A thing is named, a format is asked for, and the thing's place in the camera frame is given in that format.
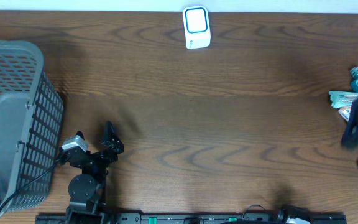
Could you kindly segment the orange snack packet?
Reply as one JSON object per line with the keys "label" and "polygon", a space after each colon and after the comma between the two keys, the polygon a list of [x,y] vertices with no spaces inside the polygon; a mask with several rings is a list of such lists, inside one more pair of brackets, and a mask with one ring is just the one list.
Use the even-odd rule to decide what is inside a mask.
{"label": "orange snack packet", "polygon": [[342,118],[348,122],[351,113],[351,107],[342,107],[338,109],[338,113],[342,116]]}

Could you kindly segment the green wet wipes pack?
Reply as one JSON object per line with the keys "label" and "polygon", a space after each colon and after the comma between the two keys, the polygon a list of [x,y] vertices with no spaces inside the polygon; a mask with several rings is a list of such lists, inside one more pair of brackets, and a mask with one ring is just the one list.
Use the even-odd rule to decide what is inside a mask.
{"label": "green wet wipes pack", "polygon": [[328,94],[333,108],[351,107],[352,103],[358,99],[356,92],[330,91]]}

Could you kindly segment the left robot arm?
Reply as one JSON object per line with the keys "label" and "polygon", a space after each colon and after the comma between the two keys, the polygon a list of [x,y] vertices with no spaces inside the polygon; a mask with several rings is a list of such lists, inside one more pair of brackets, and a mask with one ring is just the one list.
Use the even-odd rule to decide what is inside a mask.
{"label": "left robot arm", "polygon": [[112,122],[104,127],[99,152],[90,152],[89,144],[81,131],[66,139],[59,149],[58,162],[68,163],[81,169],[68,186],[70,203],[66,211],[65,223],[114,223],[114,215],[106,209],[107,168],[118,160],[124,152]]}

